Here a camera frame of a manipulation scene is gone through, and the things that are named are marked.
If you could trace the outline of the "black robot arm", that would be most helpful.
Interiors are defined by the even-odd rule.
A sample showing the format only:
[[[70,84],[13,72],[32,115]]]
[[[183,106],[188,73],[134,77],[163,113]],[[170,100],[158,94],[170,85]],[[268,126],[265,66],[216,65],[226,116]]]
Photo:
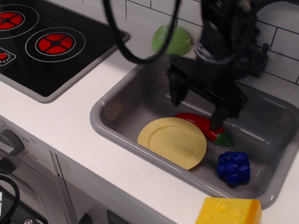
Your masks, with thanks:
[[[171,102],[178,105],[192,90],[216,107],[210,128],[238,117],[247,101],[234,82],[236,62],[256,40],[256,0],[200,0],[203,28],[196,59],[172,56],[168,69]]]

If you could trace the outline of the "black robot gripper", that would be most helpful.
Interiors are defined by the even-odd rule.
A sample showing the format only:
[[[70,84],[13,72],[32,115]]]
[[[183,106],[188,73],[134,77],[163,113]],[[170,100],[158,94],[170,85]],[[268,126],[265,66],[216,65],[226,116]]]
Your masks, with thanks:
[[[192,90],[216,106],[210,129],[218,130],[227,117],[237,118],[248,98],[233,80],[235,53],[217,57],[204,47],[196,46],[194,59],[170,55],[169,92],[171,102],[178,106],[188,90]]]

